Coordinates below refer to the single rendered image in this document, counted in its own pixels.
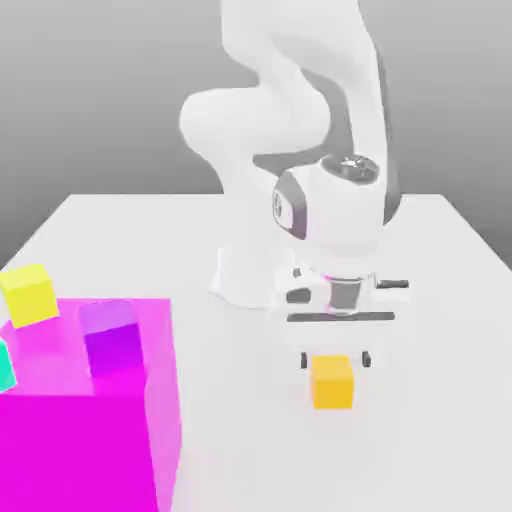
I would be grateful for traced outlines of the small teal cube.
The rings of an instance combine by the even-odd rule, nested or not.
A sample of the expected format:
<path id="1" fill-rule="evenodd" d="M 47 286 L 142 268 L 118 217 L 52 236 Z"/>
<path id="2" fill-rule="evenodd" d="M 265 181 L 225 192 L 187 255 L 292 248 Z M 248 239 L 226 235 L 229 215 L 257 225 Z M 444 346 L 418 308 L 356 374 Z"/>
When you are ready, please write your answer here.
<path id="1" fill-rule="evenodd" d="M 0 339 L 0 394 L 15 388 L 17 384 L 8 346 L 3 339 Z"/>

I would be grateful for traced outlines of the small yellow cube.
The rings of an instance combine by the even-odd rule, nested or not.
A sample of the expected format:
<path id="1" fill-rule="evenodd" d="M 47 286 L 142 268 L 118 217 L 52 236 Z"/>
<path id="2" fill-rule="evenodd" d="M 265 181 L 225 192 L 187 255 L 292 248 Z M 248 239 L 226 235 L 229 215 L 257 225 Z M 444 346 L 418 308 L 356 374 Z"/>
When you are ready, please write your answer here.
<path id="1" fill-rule="evenodd" d="M 51 278 L 41 264 L 0 272 L 0 290 L 16 329 L 59 316 Z"/>

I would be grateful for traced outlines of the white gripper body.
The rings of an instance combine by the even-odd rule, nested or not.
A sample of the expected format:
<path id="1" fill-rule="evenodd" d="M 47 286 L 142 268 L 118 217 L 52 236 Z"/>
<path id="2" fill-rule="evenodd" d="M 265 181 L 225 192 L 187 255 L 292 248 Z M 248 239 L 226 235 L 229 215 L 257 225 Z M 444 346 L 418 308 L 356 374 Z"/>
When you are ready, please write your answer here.
<path id="1" fill-rule="evenodd" d="M 274 314 L 274 339 L 297 353 L 357 354 L 383 350 L 402 340 L 401 311 Z"/>

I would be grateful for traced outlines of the small purple cube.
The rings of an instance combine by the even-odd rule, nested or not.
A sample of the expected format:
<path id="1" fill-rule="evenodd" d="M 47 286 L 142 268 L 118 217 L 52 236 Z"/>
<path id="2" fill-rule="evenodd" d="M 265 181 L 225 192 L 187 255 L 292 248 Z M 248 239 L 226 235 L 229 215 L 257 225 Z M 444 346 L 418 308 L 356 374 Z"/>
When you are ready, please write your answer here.
<path id="1" fill-rule="evenodd" d="M 96 392 L 141 393 L 146 370 L 132 305 L 121 299 L 84 304 L 79 319 Z"/>

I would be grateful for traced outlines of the small orange cube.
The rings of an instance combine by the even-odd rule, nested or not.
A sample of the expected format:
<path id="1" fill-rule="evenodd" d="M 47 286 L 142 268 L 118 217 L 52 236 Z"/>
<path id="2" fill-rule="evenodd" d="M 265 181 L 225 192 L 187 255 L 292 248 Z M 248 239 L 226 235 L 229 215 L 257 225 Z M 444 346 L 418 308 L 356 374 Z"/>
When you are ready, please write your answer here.
<path id="1" fill-rule="evenodd" d="M 315 355 L 311 360 L 311 393 L 316 409 L 351 409 L 355 379 L 344 355 Z"/>

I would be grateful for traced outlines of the large magenta box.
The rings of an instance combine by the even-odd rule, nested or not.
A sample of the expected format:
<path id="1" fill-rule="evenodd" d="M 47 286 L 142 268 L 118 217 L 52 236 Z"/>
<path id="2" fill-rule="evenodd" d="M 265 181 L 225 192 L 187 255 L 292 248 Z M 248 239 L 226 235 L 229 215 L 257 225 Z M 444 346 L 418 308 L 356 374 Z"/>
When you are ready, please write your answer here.
<path id="1" fill-rule="evenodd" d="M 139 324 L 141 393 L 98 394 L 79 308 L 16 329 L 0 320 L 18 384 L 0 394 L 0 512 L 171 512 L 182 429 L 167 299 L 121 299 Z"/>

